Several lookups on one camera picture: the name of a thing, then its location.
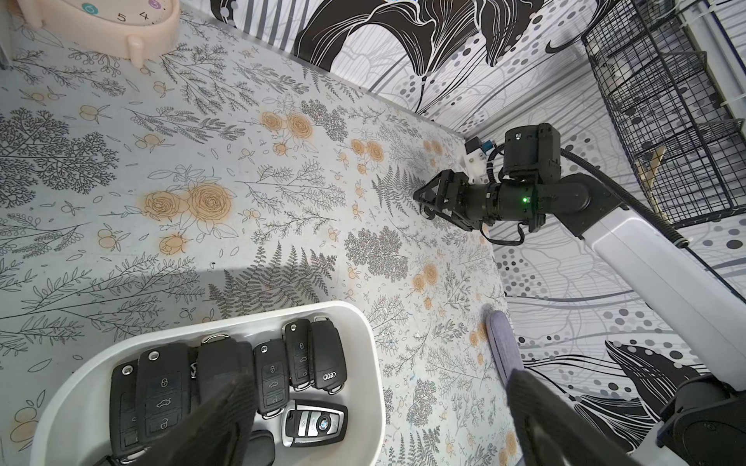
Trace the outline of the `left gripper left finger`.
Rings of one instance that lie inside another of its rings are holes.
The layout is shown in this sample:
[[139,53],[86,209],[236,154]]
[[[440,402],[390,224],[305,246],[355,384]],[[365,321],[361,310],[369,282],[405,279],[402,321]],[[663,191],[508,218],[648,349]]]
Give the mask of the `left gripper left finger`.
[[241,372],[155,441],[136,465],[241,465],[258,411],[256,378]]

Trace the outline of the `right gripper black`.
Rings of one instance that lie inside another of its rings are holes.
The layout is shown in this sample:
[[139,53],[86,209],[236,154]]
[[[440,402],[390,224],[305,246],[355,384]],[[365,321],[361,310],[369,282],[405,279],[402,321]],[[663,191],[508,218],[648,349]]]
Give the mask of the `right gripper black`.
[[428,219],[462,230],[497,221],[540,229],[540,188],[561,178],[561,136],[549,123],[510,129],[502,145],[473,137],[464,145],[467,175],[443,170],[413,194]]

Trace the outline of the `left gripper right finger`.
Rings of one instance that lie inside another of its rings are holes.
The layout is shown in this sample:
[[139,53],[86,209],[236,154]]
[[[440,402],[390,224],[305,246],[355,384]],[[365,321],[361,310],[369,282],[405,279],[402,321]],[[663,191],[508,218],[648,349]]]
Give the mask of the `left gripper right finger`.
[[529,372],[513,371],[506,391],[526,465],[635,464]]

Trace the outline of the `black car key vw back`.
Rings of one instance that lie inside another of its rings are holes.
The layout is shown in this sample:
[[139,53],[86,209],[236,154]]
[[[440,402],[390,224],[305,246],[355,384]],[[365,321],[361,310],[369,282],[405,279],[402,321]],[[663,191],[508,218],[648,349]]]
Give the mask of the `black car key vw back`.
[[248,341],[238,341],[225,333],[205,337],[196,357],[199,403],[207,403],[244,371],[254,371],[253,347]]

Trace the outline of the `black car key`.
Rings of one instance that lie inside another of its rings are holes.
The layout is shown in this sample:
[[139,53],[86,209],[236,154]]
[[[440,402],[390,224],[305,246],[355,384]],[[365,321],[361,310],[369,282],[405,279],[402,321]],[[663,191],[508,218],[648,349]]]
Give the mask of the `black car key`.
[[112,372],[110,387],[110,441],[115,465],[128,465],[141,456],[136,417],[137,360],[126,361]]
[[289,366],[286,345],[273,339],[254,348],[254,368],[263,419],[278,417],[289,403]]
[[189,413],[190,347],[171,343],[146,349],[138,360],[135,417],[144,446],[169,433]]
[[309,373],[309,329],[307,318],[288,322],[283,328],[289,367],[289,383],[294,391],[303,391],[311,386]]

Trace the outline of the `silver black bmw key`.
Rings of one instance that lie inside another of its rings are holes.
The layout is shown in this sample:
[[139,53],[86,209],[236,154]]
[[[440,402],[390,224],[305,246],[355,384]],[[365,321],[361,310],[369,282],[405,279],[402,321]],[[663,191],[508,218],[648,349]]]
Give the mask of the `silver black bmw key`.
[[349,411],[344,405],[292,399],[282,419],[282,443],[286,448],[311,448],[340,443],[346,436],[348,421]]

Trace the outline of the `black car key audi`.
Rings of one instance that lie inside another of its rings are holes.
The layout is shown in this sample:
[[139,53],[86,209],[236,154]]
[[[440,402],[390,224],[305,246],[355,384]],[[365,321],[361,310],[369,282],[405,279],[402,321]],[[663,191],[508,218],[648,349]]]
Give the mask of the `black car key audi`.
[[314,388],[334,395],[344,388],[348,372],[339,331],[329,318],[315,318],[309,329],[309,368]]

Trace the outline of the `white storage tray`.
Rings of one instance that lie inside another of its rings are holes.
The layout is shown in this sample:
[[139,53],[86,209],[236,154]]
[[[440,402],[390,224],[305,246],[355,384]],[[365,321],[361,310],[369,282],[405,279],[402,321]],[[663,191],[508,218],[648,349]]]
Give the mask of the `white storage tray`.
[[226,333],[252,345],[277,337],[297,318],[326,316],[339,330],[347,381],[336,395],[309,388],[301,397],[346,406],[351,415],[345,438],[314,448],[276,450],[278,465],[373,465],[385,434],[385,406],[378,355],[371,326],[356,306],[330,301],[295,308],[191,324],[129,338],[101,351],[75,371],[48,402],[36,429],[33,465],[93,465],[110,454],[109,395],[114,368],[143,351],[182,342],[198,344],[206,336]]

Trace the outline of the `black key fob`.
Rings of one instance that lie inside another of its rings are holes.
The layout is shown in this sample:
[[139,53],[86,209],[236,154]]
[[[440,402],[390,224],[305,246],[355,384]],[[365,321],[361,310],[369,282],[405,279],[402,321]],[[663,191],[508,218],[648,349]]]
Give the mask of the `black key fob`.
[[275,439],[268,430],[253,431],[243,458],[243,466],[272,466],[276,458]]

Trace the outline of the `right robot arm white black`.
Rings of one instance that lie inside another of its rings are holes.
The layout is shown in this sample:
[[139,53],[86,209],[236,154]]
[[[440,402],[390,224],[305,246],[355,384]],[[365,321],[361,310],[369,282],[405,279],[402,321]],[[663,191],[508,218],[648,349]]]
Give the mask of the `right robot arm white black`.
[[[745,301],[658,214],[582,157],[556,128],[517,127],[499,146],[472,139],[484,175],[444,170],[416,190],[425,217],[465,231],[499,221],[520,235],[548,216],[602,258],[695,352],[707,373],[674,386],[659,424],[624,452],[492,338],[526,465],[741,465],[745,461]],[[503,159],[500,169],[491,163]]]

